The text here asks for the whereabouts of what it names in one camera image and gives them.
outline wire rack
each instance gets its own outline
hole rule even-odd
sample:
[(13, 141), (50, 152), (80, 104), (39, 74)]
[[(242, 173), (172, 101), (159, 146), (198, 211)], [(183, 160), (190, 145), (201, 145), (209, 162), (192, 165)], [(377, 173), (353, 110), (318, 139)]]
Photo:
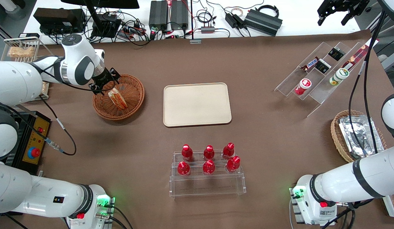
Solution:
[[(53, 52), (50, 51), (50, 49), (47, 48), (43, 42), (38, 37), (27, 37), (27, 38), (10, 38), (10, 39), (5, 39), (3, 40), (5, 42), (5, 49), (2, 54), (1, 61), (16, 61), (16, 62), (33, 62), (37, 60), (38, 58), (42, 56), (38, 56), (38, 50), (40, 49), (40, 45), (43, 46), (48, 54), (47, 55), (54, 55)], [(23, 48), (23, 49), (33, 49), (32, 55), (26, 56), (26, 57), (12, 57), (9, 54), (9, 51), (11, 47), (18, 47), (18, 48)], [(50, 83), (43, 82), (43, 88), (41, 90), (41, 97), (43, 99), (48, 99), (48, 87)]]

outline power supply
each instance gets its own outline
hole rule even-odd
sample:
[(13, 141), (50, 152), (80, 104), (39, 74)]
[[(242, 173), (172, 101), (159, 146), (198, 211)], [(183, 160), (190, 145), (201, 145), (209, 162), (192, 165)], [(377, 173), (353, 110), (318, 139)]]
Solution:
[(170, 9), (171, 21), (181, 26), (171, 23), (172, 30), (188, 30), (188, 2), (182, 0), (172, 1)]
[(167, 29), (167, 1), (152, 1), (150, 3), (149, 27), (156, 27), (158, 30)]
[(37, 8), (33, 17), (45, 35), (83, 32), (85, 13), (82, 9)]
[(245, 24), (249, 28), (268, 35), (275, 36), (283, 20), (251, 9), (245, 17)]

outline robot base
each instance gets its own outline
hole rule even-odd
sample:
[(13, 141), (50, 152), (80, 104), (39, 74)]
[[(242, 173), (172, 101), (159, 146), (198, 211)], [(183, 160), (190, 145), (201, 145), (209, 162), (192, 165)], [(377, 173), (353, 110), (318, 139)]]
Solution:
[(99, 205), (114, 205), (114, 198), (109, 197), (105, 190), (97, 184), (90, 184), (89, 187), (93, 191), (93, 201), (91, 207), (83, 219), (70, 219), (67, 217), (67, 223), (70, 229), (111, 229), (112, 222), (110, 220), (97, 219), (95, 214), (107, 213), (112, 216), (113, 208), (109, 209)]
[[(300, 215), (303, 217), (304, 223), (312, 225), (319, 224), (320, 226), (323, 226), (336, 216), (337, 205), (332, 207), (320, 206), (320, 203), (314, 199), (310, 192), (310, 179), (312, 177), (312, 175), (302, 176), (297, 181), (297, 185), (293, 189), (290, 189), (293, 208), (297, 202), (297, 207), (300, 211)], [(297, 214), (299, 214), (299, 212), (297, 211), (296, 213), (296, 209), (294, 209), (294, 214), (296, 215), (296, 219), (298, 219), (299, 217)]]

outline beige tray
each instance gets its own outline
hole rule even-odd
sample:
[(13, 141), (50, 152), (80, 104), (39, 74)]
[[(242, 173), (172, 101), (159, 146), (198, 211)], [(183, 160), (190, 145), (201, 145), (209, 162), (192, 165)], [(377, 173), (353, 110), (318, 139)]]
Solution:
[(164, 88), (165, 126), (197, 126), (232, 120), (225, 83), (169, 85)]

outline aluminum foil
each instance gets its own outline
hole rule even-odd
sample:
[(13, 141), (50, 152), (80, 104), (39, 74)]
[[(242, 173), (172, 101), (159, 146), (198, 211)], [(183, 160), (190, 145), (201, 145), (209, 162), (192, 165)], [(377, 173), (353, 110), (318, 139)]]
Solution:
[[(374, 155), (376, 152), (374, 149), (374, 142), (372, 141), (371, 129), (370, 125), (368, 124), (367, 116), (352, 115), (351, 120), (355, 134), (352, 132), (349, 116), (345, 116), (338, 120), (342, 135), (344, 136), (345, 143), (347, 144), (347, 148), (351, 157), (354, 159), (360, 159)], [(378, 152), (381, 152), (384, 150), (384, 148), (372, 119), (371, 124), (375, 136), (376, 148)], [(358, 144), (355, 136), (358, 138), (361, 146)]]

